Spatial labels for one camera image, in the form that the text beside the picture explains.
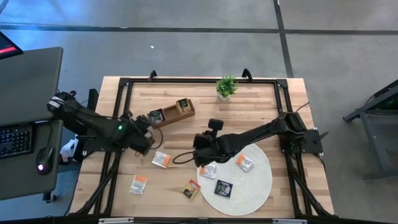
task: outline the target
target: wooden table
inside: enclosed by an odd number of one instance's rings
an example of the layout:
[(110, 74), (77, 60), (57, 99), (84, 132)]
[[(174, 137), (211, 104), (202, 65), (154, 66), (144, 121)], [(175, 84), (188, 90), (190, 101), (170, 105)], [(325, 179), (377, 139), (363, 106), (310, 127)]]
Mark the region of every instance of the wooden table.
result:
[[(104, 77), (96, 112), (112, 115), (120, 77)], [(304, 80), (288, 78), (293, 110), (307, 101)], [(124, 107), (126, 90), (123, 93), (120, 112)], [(222, 119), (222, 134), (241, 133), (272, 121), (277, 116), (274, 87), (270, 84), (243, 84), (228, 101), (216, 97), (215, 83), (135, 83), (132, 89), (130, 110), (135, 115), (174, 104), (177, 100), (189, 98), (195, 107), (196, 115), (162, 128), (164, 143), (159, 149), (172, 157), (191, 151), (193, 137), (208, 129), (210, 118)], [(313, 127), (310, 107), (300, 110), (300, 115), (308, 129)], [(294, 217), (292, 198), (287, 177), (286, 161), (280, 152), (279, 138), (274, 136), (256, 143), (271, 163), (272, 190), (265, 204), (244, 218), (292, 218)], [(133, 150), (126, 150), (121, 158), (118, 180), (113, 201), (112, 216), (129, 217), (230, 217), (212, 208), (201, 194), (189, 200), (183, 195), (183, 187), (190, 179), (197, 179), (194, 162), (176, 165), (167, 169), (152, 164), (155, 151), (146, 157), (136, 157)], [(95, 152), (83, 161), (78, 179), (71, 212), (77, 211), (89, 199), (97, 187), (103, 152)], [(303, 164), (307, 185), (324, 208), (333, 213), (325, 171), (319, 158), (303, 154)], [(143, 195), (129, 193), (134, 175), (148, 177)], [(104, 191), (105, 207), (108, 188)], [(300, 208), (304, 210), (302, 192), (298, 189)]]

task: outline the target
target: concrete floor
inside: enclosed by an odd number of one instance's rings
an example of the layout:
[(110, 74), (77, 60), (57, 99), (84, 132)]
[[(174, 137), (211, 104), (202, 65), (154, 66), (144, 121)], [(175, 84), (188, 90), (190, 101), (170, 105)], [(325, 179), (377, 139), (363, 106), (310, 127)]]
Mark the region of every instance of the concrete floor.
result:
[[(286, 29), (398, 29), (398, 1), (279, 3)], [(1, 24), (278, 29), (272, 0), (9, 0)], [(220, 76), (248, 68), (255, 77), (287, 76), (279, 34), (1, 31), (24, 50), (62, 46), (60, 89), (76, 90), (79, 100), (85, 100), (89, 88), (99, 89), (104, 75), (156, 70), (162, 76)], [(398, 178), (362, 181), (364, 174), (376, 171), (376, 162), (362, 124), (341, 119), (398, 78), (398, 35), (286, 38), (294, 77), (305, 80), (314, 122), (319, 130), (330, 131), (323, 148), (335, 213), (398, 223)], [(57, 187), (65, 198), (72, 197), (73, 184), (59, 182)], [(0, 220), (63, 215), (69, 203), (45, 207), (39, 197), (26, 198), (0, 202)], [(11, 205), (18, 203), (29, 205), (29, 212), (13, 210)]]

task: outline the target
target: small green plant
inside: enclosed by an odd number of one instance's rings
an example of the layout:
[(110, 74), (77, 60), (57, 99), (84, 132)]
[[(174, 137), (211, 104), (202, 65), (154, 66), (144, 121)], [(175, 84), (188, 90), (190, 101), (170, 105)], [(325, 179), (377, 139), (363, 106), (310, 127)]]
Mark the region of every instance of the small green plant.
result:
[(235, 77), (227, 76), (223, 77), (221, 81), (217, 82), (217, 92), (223, 97), (227, 98), (229, 95), (235, 94), (238, 88), (238, 83), (234, 82)]

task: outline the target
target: woven placemat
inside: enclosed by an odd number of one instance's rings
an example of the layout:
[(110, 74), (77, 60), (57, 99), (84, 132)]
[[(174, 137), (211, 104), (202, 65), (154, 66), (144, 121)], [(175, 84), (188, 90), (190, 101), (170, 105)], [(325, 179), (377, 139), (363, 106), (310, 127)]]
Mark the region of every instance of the woven placemat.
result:
[[(243, 171), (235, 164), (242, 153), (255, 162), (249, 172)], [(247, 215), (266, 202), (272, 187), (271, 165), (266, 154), (258, 146), (246, 146), (224, 164), (213, 163), (217, 166), (215, 179), (199, 175), (200, 167), (197, 170), (201, 194), (213, 208), (227, 215)], [(233, 184), (230, 198), (214, 193), (217, 180)]]

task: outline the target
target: wooden tray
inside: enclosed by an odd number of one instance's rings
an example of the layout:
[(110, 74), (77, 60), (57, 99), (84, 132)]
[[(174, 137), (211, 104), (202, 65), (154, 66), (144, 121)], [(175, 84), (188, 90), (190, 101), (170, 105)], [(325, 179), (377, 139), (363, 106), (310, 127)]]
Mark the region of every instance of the wooden tray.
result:
[(172, 124), (174, 122), (177, 122), (177, 121), (180, 121), (182, 119), (185, 119), (185, 118), (188, 118), (188, 117), (191, 117), (191, 116), (195, 115), (195, 108), (193, 107), (192, 101), (189, 100), (189, 99), (188, 99), (188, 101), (191, 104), (191, 109), (192, 110), (189, 111), (189, 112), (186, 112), (184, 114), (179, 114), (178, 113), (177, 105), (171, 105), (171, 106), (168, 106), (166, 108), (162, 108), (163, 115), (165, 116), (165, 121), (162, 121), (162, 122), (157, 123), (157, 124), (152, 123), (152, 119), (150, 118), (150, 115), (148, 113), (148, 119), (149, 119), (152, 127), (153, 128), (161, 128), (163, 126)]

